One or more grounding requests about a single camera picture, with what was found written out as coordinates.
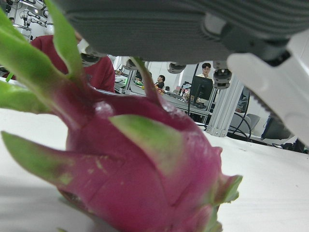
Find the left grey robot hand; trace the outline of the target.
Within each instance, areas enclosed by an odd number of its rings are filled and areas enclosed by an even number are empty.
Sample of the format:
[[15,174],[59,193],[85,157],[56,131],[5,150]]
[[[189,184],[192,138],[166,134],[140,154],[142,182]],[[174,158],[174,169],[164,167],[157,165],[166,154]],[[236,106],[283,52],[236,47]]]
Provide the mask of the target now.
[[309,142],[309,63],[292,45],[309,31],[306,0],[57,0],[99,53],[170,62],[212,60],[214,86],[238,78],[287,129]]

